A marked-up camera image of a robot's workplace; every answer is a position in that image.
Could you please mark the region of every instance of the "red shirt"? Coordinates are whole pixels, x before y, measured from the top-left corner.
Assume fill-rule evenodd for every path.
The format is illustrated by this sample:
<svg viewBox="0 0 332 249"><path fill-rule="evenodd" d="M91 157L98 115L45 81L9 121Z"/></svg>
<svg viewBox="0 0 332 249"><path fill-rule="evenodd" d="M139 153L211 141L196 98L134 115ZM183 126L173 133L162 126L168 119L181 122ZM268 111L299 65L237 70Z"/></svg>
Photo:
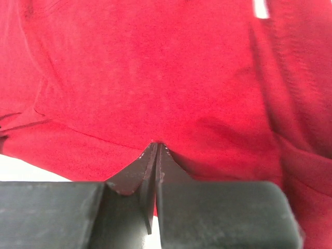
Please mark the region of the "red shirt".
<svg viewBox="0 0 332 249"><path fill-rule="evenodd" d="M332 248L332 4L0 3L1 152L105 180L152 141L193 177L268 180Z"/></svg>

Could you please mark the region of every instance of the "red fabric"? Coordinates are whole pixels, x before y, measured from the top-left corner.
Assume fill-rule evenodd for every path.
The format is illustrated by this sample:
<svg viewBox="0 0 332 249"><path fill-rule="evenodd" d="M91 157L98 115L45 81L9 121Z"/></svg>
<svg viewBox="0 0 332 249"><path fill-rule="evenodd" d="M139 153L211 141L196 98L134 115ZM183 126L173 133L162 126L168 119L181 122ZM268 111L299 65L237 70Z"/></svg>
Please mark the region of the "red fabric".
<svg viewBox="0 0 332 249"><path fill-rule="evenodd" d="M279 184L332 248L330 0L8 2L4 154L95 181L163 142L195 178Z"/></svg>

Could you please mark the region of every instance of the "red garment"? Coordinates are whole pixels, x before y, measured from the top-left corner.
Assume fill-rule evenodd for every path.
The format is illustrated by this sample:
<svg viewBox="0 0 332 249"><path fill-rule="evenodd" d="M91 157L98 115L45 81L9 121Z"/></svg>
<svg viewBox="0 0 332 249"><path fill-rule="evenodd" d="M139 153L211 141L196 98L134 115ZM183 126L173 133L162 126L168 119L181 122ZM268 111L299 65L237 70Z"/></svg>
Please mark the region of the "red garment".
<svg viewBox="0 0 332 249"><path fill-rule="evenodd" d="M330 0L0 7L4 154L95 181L163 142L198 179L279 184L332 248Z"/></svg>

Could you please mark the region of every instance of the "red cloth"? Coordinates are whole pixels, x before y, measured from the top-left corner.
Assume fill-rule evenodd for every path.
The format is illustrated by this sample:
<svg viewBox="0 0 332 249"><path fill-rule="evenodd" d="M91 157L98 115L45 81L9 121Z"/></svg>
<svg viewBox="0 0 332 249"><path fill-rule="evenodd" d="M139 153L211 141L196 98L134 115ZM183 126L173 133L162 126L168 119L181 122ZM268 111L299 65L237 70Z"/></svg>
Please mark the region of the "red cloth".
<svg viewBox="0 0 332 249"><path fill-rule="evenodd" d="M198 179L279 184L332 248L330 0L0 5L4 154L95 181L163 142Z"/></svg>

